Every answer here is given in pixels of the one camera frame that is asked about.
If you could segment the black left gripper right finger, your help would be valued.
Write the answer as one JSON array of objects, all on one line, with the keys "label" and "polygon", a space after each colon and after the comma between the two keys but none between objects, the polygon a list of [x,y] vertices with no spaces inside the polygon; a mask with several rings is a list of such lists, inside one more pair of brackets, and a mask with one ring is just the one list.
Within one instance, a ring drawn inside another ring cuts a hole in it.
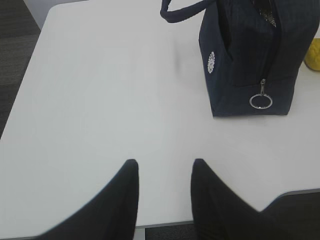
[{"label": "black left gripper right finger", "polygon": [[191,208],[198,240],[297,239],[236,195],[201,158],[192,166]]}]

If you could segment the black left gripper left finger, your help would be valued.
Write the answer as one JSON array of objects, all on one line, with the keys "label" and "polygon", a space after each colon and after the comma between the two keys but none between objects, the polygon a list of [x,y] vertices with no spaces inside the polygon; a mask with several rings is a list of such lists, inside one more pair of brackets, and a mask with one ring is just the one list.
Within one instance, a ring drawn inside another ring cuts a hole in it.
[{"label": "black left gripper left finger", "polygon": [[128,159],[80,210],[37,240],[132,240],[139,203],[139,165]]}]

